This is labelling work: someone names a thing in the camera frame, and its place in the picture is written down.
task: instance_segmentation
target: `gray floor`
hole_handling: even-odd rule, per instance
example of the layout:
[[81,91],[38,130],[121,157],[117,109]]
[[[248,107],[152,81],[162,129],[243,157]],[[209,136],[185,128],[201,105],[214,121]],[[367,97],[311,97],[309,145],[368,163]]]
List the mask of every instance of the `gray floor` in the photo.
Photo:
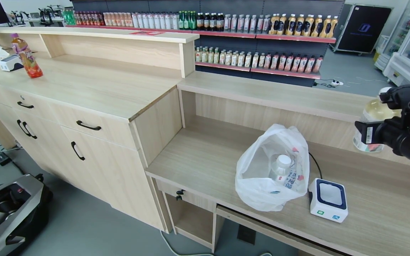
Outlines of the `gray floor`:
[[[394,86],[387,83],[387,78],[373,62],[373,54],[358,56],[353,52],[332,52],[328,49],[320,69],[322,79],[335,79],[344,85],[336,88],[327,88],[318,85],[318,88],[362,94],[376,97],[383,87]],[[330,81],[316,80],[317,83],[330,83]]]
[[[23,149],[7,154],[26,173],[43,173],[44,182],[53,191],[50,220],[44,231],[24,251],[23,256],[172,256],[159,231],[107,203],[78,190],[41,170]],[[0,166],[0,184],[21,174],[13,164]],[[236,239],[238,224],[226,221],[215,255],[257,256],[270,251],[274,256],[295,256],[297,249],[262,234],[256,245]],[[179,254],[211,253],[211,250],[182,235],[165,235]]]

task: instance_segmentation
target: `receipt printer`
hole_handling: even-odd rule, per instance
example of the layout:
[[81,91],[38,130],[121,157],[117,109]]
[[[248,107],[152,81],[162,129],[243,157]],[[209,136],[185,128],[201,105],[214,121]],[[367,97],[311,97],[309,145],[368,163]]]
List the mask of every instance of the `receipt printer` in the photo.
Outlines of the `receipt printer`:
[[14,54],[0,60],[0,68],[3,71],[14,71],[23,68],[23,64],[21,63],[20,58],[18,58],[18,55]]
[[348,215],[345,187],[316,178],[308,187],[311,214],[343,222]]

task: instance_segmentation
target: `white plastic bag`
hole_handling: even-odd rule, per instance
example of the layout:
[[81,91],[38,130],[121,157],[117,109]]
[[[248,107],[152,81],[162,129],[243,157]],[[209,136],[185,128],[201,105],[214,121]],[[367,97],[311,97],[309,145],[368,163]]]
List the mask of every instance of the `white plastic bag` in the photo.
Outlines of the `white plastic bag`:
[[[284,183],[268,178],[272,162],[280,154],[291,157]],[[235,188],[241,200],[259,211],[281,211],[291,199],[308,190],[308,144],[295,126],[274,124],[238,160]]]

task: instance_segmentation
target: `green glass bottle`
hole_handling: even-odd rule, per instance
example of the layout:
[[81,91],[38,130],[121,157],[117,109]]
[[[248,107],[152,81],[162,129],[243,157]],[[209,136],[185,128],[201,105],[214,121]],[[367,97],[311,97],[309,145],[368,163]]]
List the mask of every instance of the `green glass bottle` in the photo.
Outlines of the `green glass bottle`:
[[179,12],[178,28],[184,29],[184,12],[183,11]]
[[188,11],[183,11],[184,13],[184,29],[189,29],[189,12]]
[[196,30],[197,29],[197,22],[196,22],[196,15],[195,15],[195,11],[191,11],[190,13],[191,17],[190,17],[190,22],[189,22],[189,27],[192,30]]

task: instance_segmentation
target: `white wall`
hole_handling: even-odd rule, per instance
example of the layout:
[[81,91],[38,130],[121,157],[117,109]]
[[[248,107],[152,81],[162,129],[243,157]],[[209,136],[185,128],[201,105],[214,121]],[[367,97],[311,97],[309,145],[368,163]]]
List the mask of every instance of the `white wall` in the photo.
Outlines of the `white wall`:
[[405,6],[409,0],[346,0],[347,4],[362,4],[362,5],[380,5],[392,7],[392,13],[390,13],[389,19],[385,23],[384,29],[381,34],[390,36],[390,33],[394,29],[396,22],[403,15]]
[[26,13],[39,12],[39,8],[47,5],[73,6],[69,0],[0,0],[6,13],[11,11],[25,11]]

